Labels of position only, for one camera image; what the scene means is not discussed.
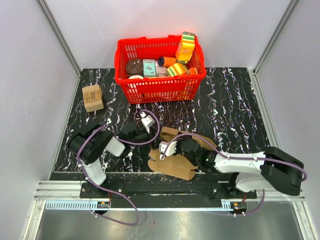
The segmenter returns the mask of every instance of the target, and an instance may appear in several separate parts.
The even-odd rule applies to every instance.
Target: white wall
[[[320,233],[320,1],[301,1],[258,73],[281,147],[305,164],[307,204]]]
[[[35,0],[0,2],[0,238],[48,176],[77,76]]]
[[[207,67],[253,68],[290,0],[46,0],[81,68],[113,68],[117,41],[196,33]]]

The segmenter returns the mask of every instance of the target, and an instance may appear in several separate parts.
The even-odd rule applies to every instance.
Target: gray floor
[[[250,202],[254,208],[257,203]],[[110,217],[134,222],[134,211],[110,211]],[[212,212],[141,212],[138,227],[95,218],[86,211],[45,210],[38,240],[302,240],[289,202],[266,202],[252,216],[233,218]]]

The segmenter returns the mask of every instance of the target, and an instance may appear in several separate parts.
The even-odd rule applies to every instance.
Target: plastic shopping basket
[[[131,59],[154,59],[175,57],[181,35],[169,35],[165,38],[132,38],[118,41],[114,58],[115,81],[131,104],[182,101],[194,99],[199,84],[206,77],[205,58],[195,37],[195,48],[189,68],[195,67],[197,75],[174,77],[145,77],[128,79],[126,64]]]

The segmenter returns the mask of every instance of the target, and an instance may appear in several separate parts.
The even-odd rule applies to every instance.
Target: marble tabletop
[[[68,151],[70,135],[86,124],[101,124],[117,134],[128,121],[141,126],[140,109],[152,111],[161,126],[197,133],[211,138],[220,150],[230,153],[260,152],[269,146],[267,133],[246,68],[207,68],[206,78],[192,101],[129,104],[115,82],[114,68],[84,69],[76,91],[54,172],[79,172]],[[82,88],[99,84],[104,109],[87,113]],[[133,155],[120,158],[104,152],[101,163],[106,172],[151,172],[149,146],[132,147]]]

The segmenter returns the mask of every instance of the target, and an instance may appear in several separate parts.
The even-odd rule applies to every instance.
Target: open cardboard box
[[[170,128],[170,127],[162,127],[160,132],[160,138],[166,142],[169,142],[178,133],[188,133],[186,131],[181,131],[178,129]],[[217,146],[210,138],[199,135],[202,138],[206,139],[213,146]],[[210,147],[207,143],[203,142],[201,139],[192,136],[192,138],[200,144],[201,147],[214,151],[212,147]],[[153,159],[148,161],[148,166],[152,171],[167,174],[179,179],[191,180],[196,174],[197,166],[193,166],[191,162],[189,162],[184,156],[181,154],[166,156],[163,160],[160,159],[160,151],[158,149],[151,149],[149,156]]]

